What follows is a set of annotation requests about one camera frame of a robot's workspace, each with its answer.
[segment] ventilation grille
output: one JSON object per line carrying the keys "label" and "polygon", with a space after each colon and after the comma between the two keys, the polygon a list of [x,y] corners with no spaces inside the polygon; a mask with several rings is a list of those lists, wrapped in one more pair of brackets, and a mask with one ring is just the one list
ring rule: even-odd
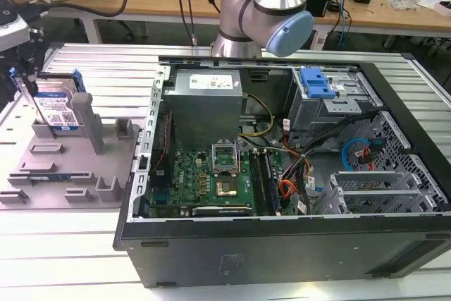
{"label": "ventilation grille", "polygon": [[[369,130],[372,131],[372,135],[363,135],[364,138],[370,137],[385,137],[387,139],[386,148],[379,154],[377,160],[375,160],[375,167],[377,171],[397,171],[403,173],[417,174],[421,180],[420,190],[428,192],[433,198],[438,207],[434,211],[439,210],[439,206],[442,203],[447,202],[444,194],[440,191],[431,175],[426,171],[426,168],[422,164],[420,158],[415,155],[403,154],[401,152],[403,146],[395,134],[395,131],[390,127],[387,121],[382,124],[380,121],[374,121],[371,124]],[[359,164],[357,158],[352,155],[350,159],[351,167],[355,171],[368,171],[368,165]],[[376,183],[373,187],[390,187],[389,183]],[[395,211],[398,211],[400,206],[395,207]]]}

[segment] connector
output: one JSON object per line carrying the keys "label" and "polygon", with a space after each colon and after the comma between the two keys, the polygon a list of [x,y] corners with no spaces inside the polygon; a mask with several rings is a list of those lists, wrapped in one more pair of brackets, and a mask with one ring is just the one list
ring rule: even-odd
{"label": "connector", "polygon": [[368,139],[369,143],[369,149],[372,152],[382,152],[383,148],[387,146],[387,138],[386,137],[374,137],[371,139]]}
{"label": "connector", "polygon": [[197,37],[194,33],[191,36],[191,42],[192,42],[192,46],[197,46]]}

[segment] slotted aluminum surface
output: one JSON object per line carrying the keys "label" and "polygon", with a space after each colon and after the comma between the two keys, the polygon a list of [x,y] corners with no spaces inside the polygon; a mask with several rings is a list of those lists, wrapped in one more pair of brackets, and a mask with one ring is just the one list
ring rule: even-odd
{"label": "slotted aluminum surface", "polygon": [[[208,56],[209,48],[65,44],[47,64],[49,72],[77,68],[103,119],[131,116],[141,127],[159,56]],[[263,57],[273,57],[263,53]],[[424,130],[451,162],[451,97],[414,61],[400,54],[300,51],[290,59],[375,63]]]}
{"label": "slotted aluminum surface", "polygon": [[[152,71],[156,67],[158,54],[207,55],[208,51],[201,49],[193,53],[187,47],[67,44],[61,51],[55,51],[55,58],[48,70],[56,72],[79,68],[88,82],[93,82],[88,89],[94,94],[94,110],[104,120],[130,114],[143,127],[153,80]],[[401,89],[400,95],[411,95],[412,99],[403,99],[414,114],[431,116],[430,112],[435,112],[448,116],[442,122],[450,121],[451,110],[438,95],[432,93],[435,100],[425,101],[421,94],[409,92],[410,85],[425,87],[427,83],[422,77],[427,75],[417,73],[399,54],[306,51],[295,57],[376,62],[393,86],[407,84]],[[147,70],[127,71],[130,70],[130,62],[136,60],[140,60]],[[26,147],[32,137],[30,124],[34,112],[24,105],[27,102],[22,98],[9,114],[0,114],[0,172],[6,173],[6,165],[15,165],[18,159],[15,160],[14,156],[20,157],[22,154],[23,148],[19,144],[12,144],[22,140],[21,144]],[[438,145],[450,147],[448,130],[429,133]],[[164,301],[451,300],[451,252],[442,254],[413,274],[400,279],[147,290],[142,287],[127,254],[114,252],[111,247],[117,222],[117,210],[102,213],[0,213],[0,287],[3,299],[56,300],[70,295],[77,300],[91,300],[93,295],[103,295],[111,300],[156,298]]]}

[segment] computer case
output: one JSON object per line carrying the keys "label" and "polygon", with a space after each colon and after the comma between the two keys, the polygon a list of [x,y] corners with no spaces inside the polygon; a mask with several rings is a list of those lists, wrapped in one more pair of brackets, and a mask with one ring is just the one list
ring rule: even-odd
{"label": "computer case", "polygon": [[[258,217],[199,218],[180,211],[178,214],[169,215],[165,211],[164,215],[155,216],[155,219],[151,220],[151,206],[149,200],[144,198],[149,196],[145,195],[145,192],[152,186],[152,180],[149,185],[146,179],[151,166],[148,161],[146,167],[144,161],[143,170],[135,173],[130,195],[124,199],[116,231],[116,248],[123,246],[127,251],[144,287],[398,278],[410,274],[451,248],[451,213],[448,204],[451,197],[451,164],[374,64],[346,60],[339,63],[294,59],[203,60],[201,57],[177,56],[160,60],[161,65],[156,72],[146,119],[146,126],[150,126],[150,129],[144,129],[140,146],[144,160],[152,146],[155,116],[160,109],[169,108],[166,106],[167,102],[161,99],[162,93],[166,91],[164,86],[173,81],[172,75],[166,77],[168,69],[190,69],[196,73],[197,69],[202,69],[204,65],[211,68],[213,73],[214,68],[218,67],[229,70],[257,70],[258,73],[254,75],[240,73],[243,93],[259,91],[259,96],[264,101],[279,93],[282,98],[286,98],[286,102],[293,103],[292,109],[287,113],[282,105],[281,110],[276,106],[272,106],[271,110],[276,116],[288,114],[292,117],[292,124],[295,124],[293,119],[296,119],[296,115],[302,117],[299,121],[303,123],[306,119],[309,120],[309,112],[318,114],[324,111],[325,107],[318,106],[318,109],[312,111],[313,106],[310,104],[321,104],[321,100],[315,102],[314,99],[307,99],[304,94],[300,99],[300,93],[303,93],[304,89],[299,86],[299,82],[297,85],[291,82],[290,89],[286,92],[283,86],[270,86],[271,83],[267,82],[267,79],[282,80],[282,75],[289,75],[291,71],[296,78],[299,68],[316,66],[328,73],[333,84],[338,77],[337,72],[346,73],[347,70],[353,70],[352,77],[360,85],[350,87],[346,99],[343,99],[345,93],[342,93],[340,99],[335,99],[340,102],[337,104],[343,105],[337,110],[347,109],[351,115],[356,114],[354,107],[344,104],[346,100],[356,98],[362,110],[377,106],[380,113],[364,123],[352,123],[342,133],[346,140],[382,135],[390,146],[385,147],[376,162],[378,173],[365,172],[365,169],[360,173],[362,166],[366,165],[354,160],[352,165],[356,171],[339,174],[357,173],[363,178],[372,176],[373,173],[381,177],[392,176],[395,171],[408,173],[412,178],[416,178],[417,182],[422,182],[422,194],[427,195],[429,201],[428,209],[425,204],[420,203],[417,205],[421,209],[409,207],[401,210],[395,207],[389,212],[379,209],[374,213],[363,214],[352,210],[344,213],[326,212],[321,215],[298,213],[292,216],[267,214]],[[248,76],[251,82],[247,83],[245,78]],[[344,85],[338,85],[337,91],[342,92],[341,87],[346,87],[350,81],[354,83],[348,75],[343,77]],[[305,111],[298,111],[297,107],[304,107]],[[329,121],[334,119],[333,116],[342,114],[335,109],[326,110],[329,112]],[[246,119],[248,113],[243,111],[242,117]],[[323,123],[325,117],[318,116],[318,122]],[[302,126],[300,129],[297,126],[296,130],[300,135],[304,133]],[[304,140],[299,140],[299,143],[305,145],[303,142]],[[333,157],[330,152],[336,151],[328,149],[337,147],[332,144],[324,145],[324,150],[329,153],[323,154],[322,158],[321,153],[316,155],[318,160],[326,161],[315,164],[314,175],[317,182],[321,177],[321,168],[334,171],[329,166]],[[192,169],[189,167],[188,173],[192,173]],[[176,182],[182,183],[183,178],[180,177],[180,181],[177,179]],[[360,192],[363,194],[370,193],[371,188],[391,189],[394,195],[400,193],[389,182],[375,185],[372,179],[360,179],[354,180],[352,184],[352,189],[360,190],[359,186],[362,186]],[[357,208],[363,210],[368,206],[369,204],[363,203]]]}

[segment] sticker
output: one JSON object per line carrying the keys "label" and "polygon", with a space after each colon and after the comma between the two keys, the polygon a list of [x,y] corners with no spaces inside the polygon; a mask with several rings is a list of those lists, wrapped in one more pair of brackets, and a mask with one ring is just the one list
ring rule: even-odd
{"label": "sticker", "polygon": [[344,91],[345,86],[343,85],[330,85],[330,88],[334,91]]}
{"label": "sticker", "polygon": [[307,177],[307,184],[305,185],[305,188],[309,190],[315,190],[315,177],[313,176]]}
{"label": "sticker", "polygon": [[297,202],[297,208],[301,211],[301,213],[307,214],[307,206],[303,204],[301,200]]}
{"label": "sticker", "polygon": [[30,180],[50,180],[48,176],[29,176]]}
{"label": "sticker", "polygon": [[290,119],[283,119],[283,130],[290,132]]}
{"label": "sticker", "polygon": [[51,127],[72,130],[79,123],[73,110],[67,107],[69,98],[62,92],[40,92],[35,97],[36,105]]}
{"label": "sticker", "polygon": [[225,74],[193,74],[190,76],[190,88],[195,90],[232,90],[232,76]]}

